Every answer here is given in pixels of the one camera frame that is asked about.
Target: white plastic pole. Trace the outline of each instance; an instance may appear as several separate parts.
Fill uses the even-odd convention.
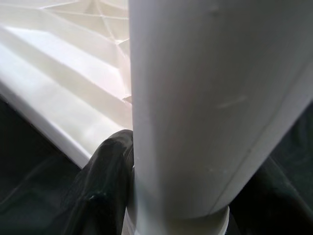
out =
[[[313,1],[130,0],[135,182],[213,214],[312,99]]]

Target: dark fabric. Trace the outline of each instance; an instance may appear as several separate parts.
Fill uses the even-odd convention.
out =
[[[313,234],[313,105],[230,205],[243,235]]]
[[[132,131],[105,140],[76,176],[64,198],[64,213],[47,234],[121,235],[133,165]]]
[[[0,101],[0,235],[39,235],[80,169]]]

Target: scratch mark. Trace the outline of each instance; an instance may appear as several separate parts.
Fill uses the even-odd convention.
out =
[[[228,108],[228,107],[230,107],[232,105],[244,102],[246,99],[247,99],[247,97],[245,95],[242,95],[242,96],[238,97],[237,99],[234,99],[234,100],[231,100],[229,102],[225,102],[225,103],[219,104],[217,106],[217,108],[218,109],[225,109],[225,108]]]

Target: white plastic surface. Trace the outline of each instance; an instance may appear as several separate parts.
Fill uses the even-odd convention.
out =
[[[112,0],[0,0],[0,94],[83,167],[132,129],[128,9]]]
[[[141,222],[133,224],[126,212],[124,223],[128,225],[128,229],[123,228],[122,235],[224,235],[229,222],[229,207],[214,215],[175,221],[159,220],[151,218],[149,213],[139,212],[138,220]]]

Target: black cloth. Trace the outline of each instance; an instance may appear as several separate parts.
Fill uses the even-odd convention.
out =
[[[105,140],[76,176],[46,234],[121,235],[133,180],[133,132]]]
[[[80,169],[0,101],[0,235],[41,235]]]
[[[313,105],[230,204],[243,235],[313,234]]]

